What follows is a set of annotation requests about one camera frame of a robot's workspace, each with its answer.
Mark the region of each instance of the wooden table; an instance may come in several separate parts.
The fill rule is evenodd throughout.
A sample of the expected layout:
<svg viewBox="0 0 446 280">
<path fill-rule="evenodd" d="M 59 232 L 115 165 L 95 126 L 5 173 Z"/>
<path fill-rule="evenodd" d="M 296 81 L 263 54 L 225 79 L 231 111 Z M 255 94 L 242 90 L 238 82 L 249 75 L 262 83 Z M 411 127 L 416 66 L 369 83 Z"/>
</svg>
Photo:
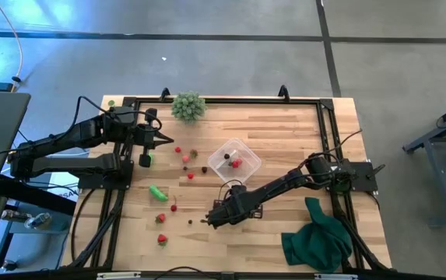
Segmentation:
<svg viewBox="0 0 446 280">
<path fill-rule="evenodd" d="M 119 105 L 123 98 L 105 96 L 102 107 L 108 108 L 110 100 Z M 333 103 L 342 140 L 360 127 L 356 108 L 351 98 L 335 98 Z M 286 263 L 280 233 L 295 233 L 311 221 L 304 197 L 319 198 L 324 212 L 331 215 L 332 205 L 324 190 L 300 188 L 267 201 L 264 217 L 260 220 L 248 219 L 217 230 L 198 222 L 212 208 L 212 201 L 217 198 L 223 183 L 210 168 L 207 174 L 202 174 L 201 167 L 207 165 L 207 158 L 229 138 L 239 138 L 262 160 L 261 168 L 245 183 L 249 189 L 261 187 L 297 167 L 309 154 L 321 151 L 318 116 L 313 106 L 209 104 L 205 117 L 192 126 L 176 121 L 170 115 L 170 104 L 144 103 L 140 109 L 149 107 L 157 108 L 158 118 L 163 122 L 161 132 L 173 138 L 175 143 L 152 150 L 154 164 L 149 169 L 137 164 L 142 148 L 133 149 L 135 170 L 132 186 L 125 196 L 114 270 L 166 271 L 188 265 L 203 271 L 314 271 L 307 265 L 289 266 Z M 325 121 L 329 133 L 327 117 Z M 113 146 L 100 145 L 90 151 L 90 157 L 112 152 Z M 188 171 L 183 171 L 181 154 L 174 152 L 176 146 L 183 149 L 182 154 L 190 149 L 198 151 L 198 158 L 190 161 Z M 344 157 L 351 161 L 367 158 L 361 134 L 353 136 L 342 149 Z M 187 172 L 195 173 L 193 180 L 187 178 Z M 153 199 L 149 193 L 150 184 L 157 185 L 170 200 Z M 80 195 L 77 207 L 86 193 Z M 103 191 L 95 191 L 84 206 L 76 230 L 77 254 L 97 230 L 103 196 Z M 390 267 L 377 205 L 365 193 L 353 192 L 352 196 L 359 234 L 378 259 Z M 174 197 L 178 209 L 171 212 Z M 164 224 L 155 223 L 155 217 L 160 213 L 167 216 Z M 193 220 L 192 225 L 188 224 L 189 219 Z M 169 239 L 165 247 L 157 245 L 156 238 L 160 233 Z M 105 236 L 100 264 L 104 261 L 107 246 L 108 236 Z M 70 242 L 67 242 L 62 264 L 68 264 L 70 260 Z"/>
</svg>

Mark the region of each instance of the green towel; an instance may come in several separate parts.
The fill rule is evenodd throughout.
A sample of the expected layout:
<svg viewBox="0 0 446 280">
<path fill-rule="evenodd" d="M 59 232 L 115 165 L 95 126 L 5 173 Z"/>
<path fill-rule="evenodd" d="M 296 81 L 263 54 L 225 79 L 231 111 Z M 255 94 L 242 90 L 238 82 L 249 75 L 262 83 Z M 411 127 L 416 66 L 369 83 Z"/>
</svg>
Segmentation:
<svg viewBox="0 0 446 280">
<path fill-rule="evenodd" d="M 342 223 L 325 215 L 317 198 L 306 198 L 312 223 L 298 233 L 282 233 L 282 246 L 289 265 L 309 264 L 312 268 L 331 273 L 353 251 L 349 233 Z"/>
</svg>

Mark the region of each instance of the green toy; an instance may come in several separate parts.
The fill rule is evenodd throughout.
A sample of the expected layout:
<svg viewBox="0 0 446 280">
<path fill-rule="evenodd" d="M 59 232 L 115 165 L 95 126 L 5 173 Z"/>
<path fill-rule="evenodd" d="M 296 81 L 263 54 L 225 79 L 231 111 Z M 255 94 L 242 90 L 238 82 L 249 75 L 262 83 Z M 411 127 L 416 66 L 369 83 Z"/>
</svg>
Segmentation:
<svg viewBox="0 0 446 280">
<path fill-rule="evenodd" d="M 186 124 L 195 123 L 205 113 L 205 100 L 198 93 L 179 93 L 173 100 L 171 114 Z"/>
<path fill-rule="evenodd" d="M 167 201 L 167 196 L 162 191 L 160 191 L 156 185 L 150 185 L 150 192 L 155 199 L 160 201 Z"/>
</svg>

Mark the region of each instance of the strawberry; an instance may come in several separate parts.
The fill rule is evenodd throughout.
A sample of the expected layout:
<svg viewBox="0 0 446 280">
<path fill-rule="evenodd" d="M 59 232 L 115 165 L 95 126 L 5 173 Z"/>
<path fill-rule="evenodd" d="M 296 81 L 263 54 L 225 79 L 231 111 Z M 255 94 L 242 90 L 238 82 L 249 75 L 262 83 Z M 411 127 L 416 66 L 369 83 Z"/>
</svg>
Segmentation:
<svg viewBox="0 0 446 280">
<path fill-rule="evenodd" d="M 163 234 L 159 234 L 159 236 L 157 237 L 157 243 L 160 246 L 166 246 L 167 245 L 167 237 Z"/>
<path fill-rule="evenodd" d="M 166 221 L 166 215 L 164 213 L 157 215 L 157 217 L 155 217 L 155 222 L 156 223 L 164 223 Z"/>
</svg>

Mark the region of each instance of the concrete floor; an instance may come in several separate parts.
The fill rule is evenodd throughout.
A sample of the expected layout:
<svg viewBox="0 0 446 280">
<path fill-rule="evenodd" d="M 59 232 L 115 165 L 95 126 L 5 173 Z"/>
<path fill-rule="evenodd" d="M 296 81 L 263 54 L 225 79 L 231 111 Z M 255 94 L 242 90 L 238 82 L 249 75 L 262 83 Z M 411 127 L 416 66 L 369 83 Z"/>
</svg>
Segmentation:
<svg viewBox="0 0 446 280">
<path fill-rule="evenodd" d="M 19 31 L 321 35 L 314 0 L 0 0 Z M 325 0 L 332 36 L 446 37 L 445 0 Z M 0 15 L 0 30 L 7 26 Z M 22 39 L 20 92 L 33 99 L 21 130 L 64 130 L 76 98 L 196 90 L 207 95 L 332 96 L 323 43 Z M 378 175 L 393 267 L 446 276 L 441 194 L 426 156 L 401 147 L 446 112 L 446 45 L 333 44 L 342 96 L 353 97 Z M 0 38 L 0 81 L 18 66 L 16 42 Z M 81 117 L 96 113 L 84 106 Z"/>
</svg>

